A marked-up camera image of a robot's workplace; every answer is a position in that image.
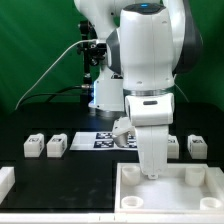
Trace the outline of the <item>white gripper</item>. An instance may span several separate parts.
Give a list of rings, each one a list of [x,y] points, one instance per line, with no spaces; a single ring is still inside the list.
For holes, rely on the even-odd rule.
[[[149,179],[157,179],[167,167],[169,127],[136,127],[135,134],[141,171]]]

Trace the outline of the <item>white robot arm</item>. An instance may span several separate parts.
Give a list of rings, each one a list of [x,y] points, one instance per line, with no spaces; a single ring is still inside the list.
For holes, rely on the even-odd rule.
[[[174,75],[192,69],[201,35],[188,0],[74,0],[96,32],[100,75],[92,113],[116,116],[120,147],[134,134],[141,171],[156,179],[166,169],[173,123]]]

